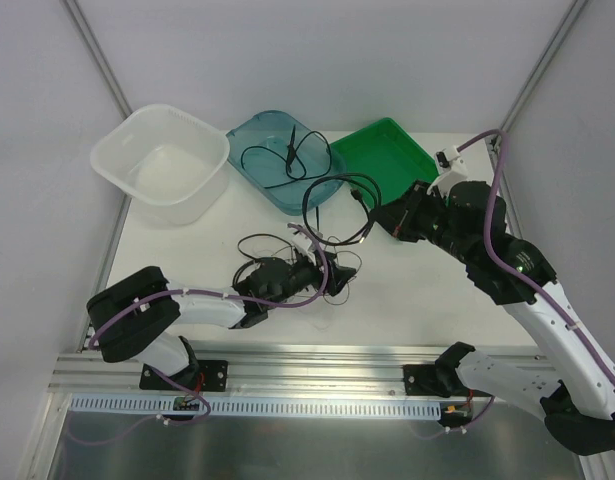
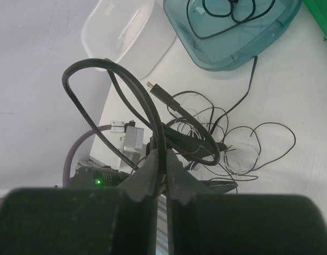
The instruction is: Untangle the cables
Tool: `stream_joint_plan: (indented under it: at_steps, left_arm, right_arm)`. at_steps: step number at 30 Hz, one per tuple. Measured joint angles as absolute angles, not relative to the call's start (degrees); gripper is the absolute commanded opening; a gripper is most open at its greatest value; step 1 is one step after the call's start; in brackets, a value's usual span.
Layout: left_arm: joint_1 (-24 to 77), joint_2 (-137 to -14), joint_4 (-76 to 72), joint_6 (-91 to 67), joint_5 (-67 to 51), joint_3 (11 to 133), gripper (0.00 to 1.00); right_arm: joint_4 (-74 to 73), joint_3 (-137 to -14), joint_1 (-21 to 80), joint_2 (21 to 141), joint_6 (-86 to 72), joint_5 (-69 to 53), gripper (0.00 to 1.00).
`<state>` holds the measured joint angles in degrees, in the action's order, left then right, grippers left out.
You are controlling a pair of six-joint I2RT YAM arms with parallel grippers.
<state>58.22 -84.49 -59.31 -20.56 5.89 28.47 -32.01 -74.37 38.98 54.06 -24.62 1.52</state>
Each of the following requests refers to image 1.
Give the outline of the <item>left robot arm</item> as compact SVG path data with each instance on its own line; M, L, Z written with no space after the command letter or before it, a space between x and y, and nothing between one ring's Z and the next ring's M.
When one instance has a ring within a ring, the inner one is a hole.
M222 391L224 383L212 379L208 361L196 357L187 339L168 333L169 327L251 328L307 290L324 297L340 294L357 273L340 265L334 252L306 256L295 251L290 260L250 259L231 286L210 294L177 286L160 268L147 266L88 300L92 341L107 363L142 363L142 390Z

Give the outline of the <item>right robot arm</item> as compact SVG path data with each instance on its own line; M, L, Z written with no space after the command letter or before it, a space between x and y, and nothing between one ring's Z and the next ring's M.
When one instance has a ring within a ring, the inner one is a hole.
M546 380L456 342L415 374L414 388L444 398L487 393L534 415L577 455L615 451L615 366L540 250L507 233L506 203L486 182L462 181L442 196L416 181L373 215L395 239L427 241L463 264L473 285L525 329L557 373Z

